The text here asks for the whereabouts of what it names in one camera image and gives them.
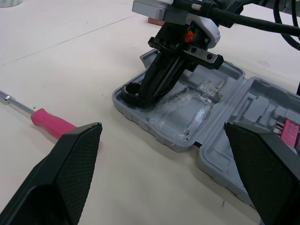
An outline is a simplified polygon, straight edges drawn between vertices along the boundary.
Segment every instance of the screwdriver shaft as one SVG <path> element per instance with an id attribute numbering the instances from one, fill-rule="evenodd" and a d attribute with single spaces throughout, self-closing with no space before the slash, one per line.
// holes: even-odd
<path id="1" fill-rule="evenodd" d="M 33 114 L 35 111 L 28 108 L 27 106 L 23 105 L 22 103 L 16 101 L 15 99 L 13 99 L 10 95 L 0 91 L 0 98 L 2 98 L 4 101 L 11 103 L 15 106 L 17 106 L 18 108 L 22 109 L 23 111 L 29 113 L 30 115 Z"/>

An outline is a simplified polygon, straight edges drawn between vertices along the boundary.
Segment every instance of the pink tool handle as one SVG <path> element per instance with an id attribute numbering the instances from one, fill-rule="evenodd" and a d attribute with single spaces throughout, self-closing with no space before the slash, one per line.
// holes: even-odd
<path id="1" fill-rule="evenodd" d="M 295 148 L 295 144 L 297 141 L 299 131 L 299 125 L 295 124 L 290 120 L 285 121 L 285 126 L 283 127 L 282 134 L 280 136 L 281 140 L 283 140 L 286 144 Z"/>
<path id="2" fill-rule="evenodd" d="M 31 115 L 31 121 L 34 125 L 42 127 L 51 136 L 57 139 L 59 139 L 63 134 L 76 128 L 74 125 L 68 123 L 62 118 L 47 113 L 45 109 L 35 111 Z"/>

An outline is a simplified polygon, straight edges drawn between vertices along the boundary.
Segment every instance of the screwdriver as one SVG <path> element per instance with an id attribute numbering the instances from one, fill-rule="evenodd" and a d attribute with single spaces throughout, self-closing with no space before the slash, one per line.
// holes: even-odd
<path id="1" fill-rule="evenodd" d="M 3 99 L 4 101 L 11 103 L 22 109 L 23 111 L 29 113 L 31 121 L 34 125 L 42 127 L 56 139 L 59 139 L 63 134 L 76 128 L 74 125 L 63 120 L 62 118 L 47 113 L 43 108 L 34 111 L 2 91 L 0 91 L 0 99 Z"/>

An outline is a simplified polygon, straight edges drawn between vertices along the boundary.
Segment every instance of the red object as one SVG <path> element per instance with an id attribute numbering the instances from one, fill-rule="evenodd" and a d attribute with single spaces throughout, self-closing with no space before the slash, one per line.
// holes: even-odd
<path id="1" fill-rule="evenodd" d="M 155 25 L 159 25 L 159 26 L 162 26 L 164 25 L 164 21 L 161 21 L 161 20 L 155 20 L 155 19 L 152 19 L 152 18 L 148 18 L 148 23 L 152 23 L 152 24 L 155 24 Z"/>
<path id="2" fill-rule="evenodd" d="M 195 37 L 195 34 L 191 30 L 188 31 L 187 35 L 184 37 L 185 43 L 191 42 Z"/>
<path id="3" fill-rule="evenodd" d="M 59 139 L 63 134 L 76 128 L 74 125 L 63 120 L 62 118 L 47 113 L 45 109 L 39 109 L 35 111 L 31 115 L 31 121 L 34 125 L 42 127 L 51 136 L 57 139 Z"/>
<path id="4" fill-rule="evenodd" d="M 291 147 L 295 147 L 297 136 L 299 131 L 299 125 L 295 124 L 290 120 L 285 121 L 285 126 L 283 128 L 282 134 L 280 136 L 281 140 L 283 140 L 286 144 Z"/>

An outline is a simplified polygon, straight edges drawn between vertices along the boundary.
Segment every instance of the gray plastic case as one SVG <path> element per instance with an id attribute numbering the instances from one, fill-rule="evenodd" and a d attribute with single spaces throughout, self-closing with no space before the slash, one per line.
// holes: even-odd
<path id="1" fill-rule="evenodd" d="M 152 50 L 141 56 L 146 68 L 157 54 Z M 144 74 L 145 71 L 128 83 L 140 83 Z M 273 130 L 276 121 L 286 119 L 300 124 L 300 98 L 260 78 L 247 80 L 244 76 L 241 69 L 228 62 L 219 70 L 198 66 L 193 73 L 185 71 L 175 87 L 152 108 L 126 104 L 120 96 L 122 87 L 112 99 L 127 119 L 174 151 L 187 151 L 194 143 L 200 144 L 199 167 L 253 206 L 240 180 L 224 123 L 236 121 L 267 130 Z"/>

